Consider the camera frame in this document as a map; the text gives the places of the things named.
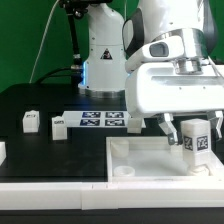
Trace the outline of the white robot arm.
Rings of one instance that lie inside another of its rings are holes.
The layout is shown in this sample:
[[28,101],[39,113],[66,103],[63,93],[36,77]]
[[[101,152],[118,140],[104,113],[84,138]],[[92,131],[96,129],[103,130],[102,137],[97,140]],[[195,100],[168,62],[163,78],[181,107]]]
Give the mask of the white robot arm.
[[222,137],[224,76],[209,57],[216,25],[209,0],[139,0],[125,20],[104,4],[88,7],[90,52],[82,92],[99,98],[125,95],[127,130],[139,133],[154,115],[170,144],[180,113],[205,112]]

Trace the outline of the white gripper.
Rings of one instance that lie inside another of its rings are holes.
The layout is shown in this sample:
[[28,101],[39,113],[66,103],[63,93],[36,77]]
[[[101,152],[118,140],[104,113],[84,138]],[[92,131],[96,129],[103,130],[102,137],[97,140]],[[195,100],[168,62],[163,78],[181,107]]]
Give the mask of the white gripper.
[[132,117],[160,114],[158,125],[170,145],[182,144],[170,113],[209,111],[211,129],[217,140],[222,139],[224,78],[211,65],[204,66],[201,74],[178,75],[171,63],[143,64],[127,78],[125,99]]

